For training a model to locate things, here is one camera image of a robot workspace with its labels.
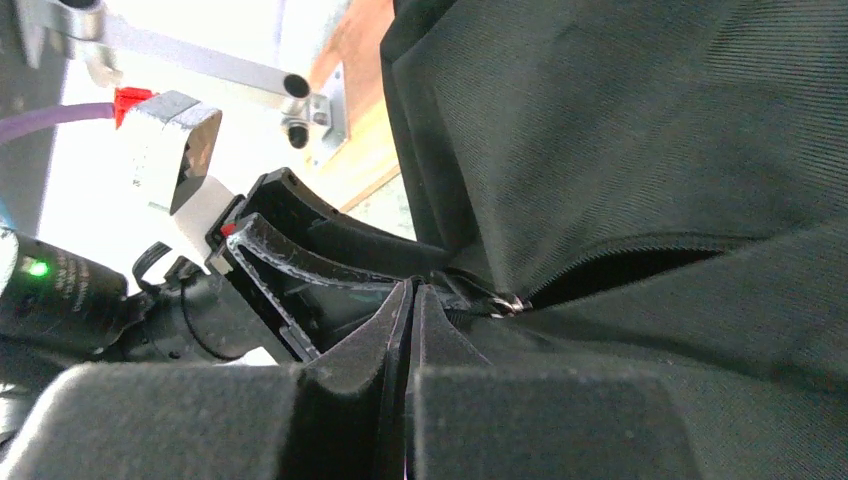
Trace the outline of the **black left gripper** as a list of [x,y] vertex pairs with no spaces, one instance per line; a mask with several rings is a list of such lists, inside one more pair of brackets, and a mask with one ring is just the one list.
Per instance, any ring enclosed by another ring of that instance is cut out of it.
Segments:
[[289,168],[261,176],[243,210],[254,214],[227,222],[242,199],[200,192],[164,218],[167,237],[132,266],[144,315],[133,360],[310,362],[368,320],[396,278],[450,260],[340,212]]

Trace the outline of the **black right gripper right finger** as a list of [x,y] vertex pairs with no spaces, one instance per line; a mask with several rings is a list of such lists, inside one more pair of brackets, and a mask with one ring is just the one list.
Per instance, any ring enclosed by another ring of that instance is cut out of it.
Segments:
[[640,372],[493,366],[418,289],[407,467],[414,479],[696,479],[667,390]]

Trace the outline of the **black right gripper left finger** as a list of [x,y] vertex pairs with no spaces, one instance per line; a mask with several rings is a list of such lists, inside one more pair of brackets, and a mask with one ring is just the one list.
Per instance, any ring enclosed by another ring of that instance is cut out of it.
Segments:
[[5,479],[400,479],[414,284],[319,359],[87,364],[40,396]]

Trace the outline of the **black student backpack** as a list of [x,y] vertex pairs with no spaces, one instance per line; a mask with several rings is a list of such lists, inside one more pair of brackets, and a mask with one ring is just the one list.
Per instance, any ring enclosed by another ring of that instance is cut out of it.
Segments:
[[847,475],[847,5],[398,1],[418,237],[489,362],[643,373],[696,479]]

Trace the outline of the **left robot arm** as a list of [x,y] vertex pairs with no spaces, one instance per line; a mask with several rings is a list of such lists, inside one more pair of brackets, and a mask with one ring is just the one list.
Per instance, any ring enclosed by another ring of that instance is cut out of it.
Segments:
[[311,362],[367,321],[394,285],[449,253],[330,206],[289,169],[233,194],[181,182],[171,240],[129,275],[1,231],[1,440],[36,397],[84,362]]

